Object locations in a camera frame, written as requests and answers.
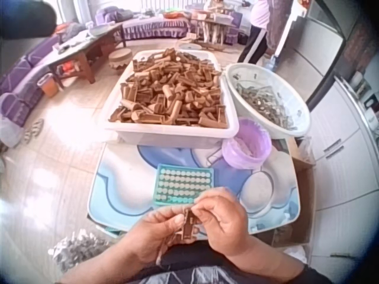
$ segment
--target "blue pill blister pack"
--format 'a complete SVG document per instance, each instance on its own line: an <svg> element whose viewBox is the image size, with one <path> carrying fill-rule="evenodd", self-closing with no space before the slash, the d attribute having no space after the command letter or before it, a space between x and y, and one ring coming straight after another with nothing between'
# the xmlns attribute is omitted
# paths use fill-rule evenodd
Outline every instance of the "blue pill blister pack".
<svg viewBox="0 0 379 284"><path fill-rule="evenodd" d="M202 192L214 186L213 169L159 164L154 202L158 205L193 204Z"/></svg>

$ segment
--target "table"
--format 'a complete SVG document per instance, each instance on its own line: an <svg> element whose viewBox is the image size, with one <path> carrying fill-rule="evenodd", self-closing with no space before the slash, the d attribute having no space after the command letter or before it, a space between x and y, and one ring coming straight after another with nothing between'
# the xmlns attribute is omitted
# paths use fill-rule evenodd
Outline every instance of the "table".
<svg viewBox="0 0 379 284"><path fill-rule="evenodd" d="M273 140L273 151L260 170L236 170L222 158L221 147L176 149L108 143L100 157L88 200L96 223L128 231L153 203L159 163L214 169L214 185L227 186L248 212L251 234L294 222L300 197L292 158L285 140ZM206 239L200 228L198 239Z"/></svg>
<svg viewBox="0 0 379 284"><path fill-rule="evenodd" d="M217 44L218 40L220 39L220 45L222 46L224 44L225 35L227 32L227 28L232 27L235 28L235 25L232 24L225 24L223 22L216 22L215 20L199 20L199 19L192 19L194 21L198 21L198 24L201 24L203 28L203 34L204 34L204 42L212 44ZM200 30L198 27L196 27L196 34L198 37L200 37Z"/></svg>
<svg viewBox="0 0 379 284"><path fill-rule="evenodd" d="M99 37L86 37L87 32L88 31L82 31L76 37L73 37L65 42L65 44L63 44L64 46L71 46L65 52L59 54L56 50L53 50L38 63L46 65L50 69L56 82L62 89L64 88L62 79L66 78L80 76L86 78L91 84L95 82L95 76L92 71L94 64L92 66L89 64L87 55L96 47L100 47L102 50L102 56L99 57L98 61L100 62L106 59L109 50L107 50L105 46L114 44L114 33L120 32L121 41L123 42L123 46L126 47L126 40L122 23L117 23L115 25L109 26L108 31ZM77 60L80 63L81 70L64 76L59 76L56 73L56 67L71 60Z"/></svg>

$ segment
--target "purple bedspread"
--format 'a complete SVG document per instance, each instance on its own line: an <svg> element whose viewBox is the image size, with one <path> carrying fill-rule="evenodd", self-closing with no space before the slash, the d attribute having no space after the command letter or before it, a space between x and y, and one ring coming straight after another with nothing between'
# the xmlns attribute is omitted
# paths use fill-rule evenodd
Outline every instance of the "purple bedspread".
<svg viewBox="0 0 379 284"><path fill-rule="evenodd" d="M132 19L123 23L125 38L137 40L157 37L185 37L190 22L185 18L168 20L160 17L149 19Z"/></svg>

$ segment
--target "person's left hand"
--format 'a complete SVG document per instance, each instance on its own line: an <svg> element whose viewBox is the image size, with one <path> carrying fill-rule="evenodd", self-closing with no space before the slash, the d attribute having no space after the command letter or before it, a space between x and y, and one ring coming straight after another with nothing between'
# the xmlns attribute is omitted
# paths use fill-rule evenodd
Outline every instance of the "person's left hand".
<svg viewBox="0 0 379 284"><path fill-rule="evenodd" d="M128 251L131 251L138 259L148 264L155 262L159 250L164 254L168 247L174 244L190 244L191 240L175 241L170 243L171 236L184 224L185 206L166 206L147 213L120 241Z"/></svg>

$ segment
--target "small wooden table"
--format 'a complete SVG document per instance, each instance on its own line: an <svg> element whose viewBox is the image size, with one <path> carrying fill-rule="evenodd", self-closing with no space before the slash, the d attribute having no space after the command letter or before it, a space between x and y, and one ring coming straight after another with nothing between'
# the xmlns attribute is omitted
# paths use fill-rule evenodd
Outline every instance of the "small wooden table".
<svg viewBox="0 0 379 284"><path fill-rule="evenodd" d="M126 48L117 49L109 54L108 59L111 68L115 69L118 75L121 75L133 59L133 53L130 49Z"/></svg>
<svg viewBox="0 0 379 284"><path fill-rule="evenodd" d="M224 44L227 28L236 28L235 25L225 24L223 22L216 22L215 20L210 20L210 19L205 19L205 20L192 19L192 20L198 21L198 25L196 27L196 34L198 37L200 37L200 29L198 28L200 24L201 28L203 29L204 42L218 44L218 41L220 39L219 45L221 46Z"/></svg>
<svg viewBox="0 0 379 284"><path fill-rule="evenodd" d="M48 54L41 64L44 64L49 67L52 72L56 82L63 89L64 86L62 84L62 79L71 78L71 77L84 77L91 84L95 82L95 76L92 71L94 66L103 62L107 59L109 54L109 49L105 48L105 46L109 44L114 44L115 46L119 42L114 42L114 34L116 32L120 32L121 41L123 42L123 46L126 47L126 39L124 35L124 29L122 23L118 23L115 25L109 26L109 30L99 37L88 37L82 42L77 42L77 38L71 38L64 45L70 46L66 51L59 54L56 50L53 50L50 54ZM102 55L91 65L89 64L87 55L92 52L96 47L100 47ZM65 62L77 60L80 63L81 70L74 71L70 74L59 76L56 73L56 67Z"/></svg>

